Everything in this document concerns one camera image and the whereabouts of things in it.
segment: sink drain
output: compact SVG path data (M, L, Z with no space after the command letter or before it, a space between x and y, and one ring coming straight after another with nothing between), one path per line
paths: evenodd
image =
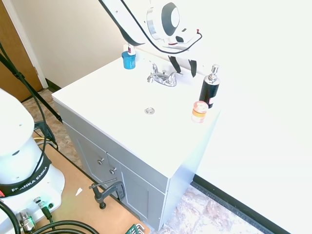
M148 115L152 115L155 113L155 109L153 107L146 108L144 112Z

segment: gray cabinet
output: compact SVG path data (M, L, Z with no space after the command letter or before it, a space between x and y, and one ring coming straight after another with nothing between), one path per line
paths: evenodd
M113 176L109 172L110 166L106 152L76 132L65 122L64 126L80 156L80 160L87 174L98 182L113 179Z
M192 181L201 156L193 152L168 178L74 112L56 104L86 173L98 182L113 178L122 181L126 192L122 203L159 230Z
M127 207L134 211L142 221L146 221L152 227L159 227L165 194L149 184L126 166L107 154L108 162L114 171L114 177L122 181L126 198L122 201Z

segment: cabinet knob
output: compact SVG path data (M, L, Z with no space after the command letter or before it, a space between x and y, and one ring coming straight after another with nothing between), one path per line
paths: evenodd
M104 161L103 158L102 158L101 160L98 160L97 163L98 163L99 165L102 165L102 161Z
M116 167L115 167L114 169L110 169L110 170L109 170L109 173L112 174L112 175L114 175L114 174L115 174L115 171L117 171L117 168L116 168Z

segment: wall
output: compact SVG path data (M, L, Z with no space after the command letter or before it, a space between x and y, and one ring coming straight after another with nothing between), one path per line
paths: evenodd
M120 57L125 43L98 0L12 0L43 72L64 87Z
M186 9L204 35L190 56L201 70L218 63L221 79L214 108L222 112L197 174L304 233L309 227L298 223L310 223L312 208L311 3L193 0Z

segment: chrome faucet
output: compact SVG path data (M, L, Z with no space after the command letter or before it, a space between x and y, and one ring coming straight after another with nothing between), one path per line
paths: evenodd
M184 76L181 73L178 72L172 72L170 75L166 75L166 71L163 70L162 73L158 71L158 68L155 63L152 63L152 72L147 77L147 82L152 83L154 80L160 84L169 86L169 87L175 87L176 86L176 75Z

